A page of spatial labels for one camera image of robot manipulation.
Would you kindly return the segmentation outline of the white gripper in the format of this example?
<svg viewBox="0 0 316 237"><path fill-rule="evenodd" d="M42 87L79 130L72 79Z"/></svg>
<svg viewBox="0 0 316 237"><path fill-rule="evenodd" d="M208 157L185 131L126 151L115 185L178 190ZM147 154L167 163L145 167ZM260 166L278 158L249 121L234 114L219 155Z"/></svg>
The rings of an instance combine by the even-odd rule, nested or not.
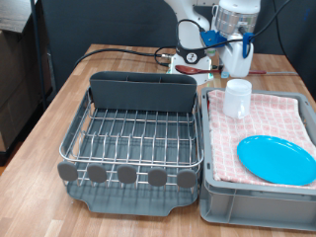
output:
<svg viewBox="0 0 316 237"><path fill-rule="evenodd" d="M243 49L241 39L233 39L232 42L217 49L225 69L228 71L221 72L221 78L228 78L229 75L235 78L244 78L249 74L251 67L254 46L250 42Z"/></svg>

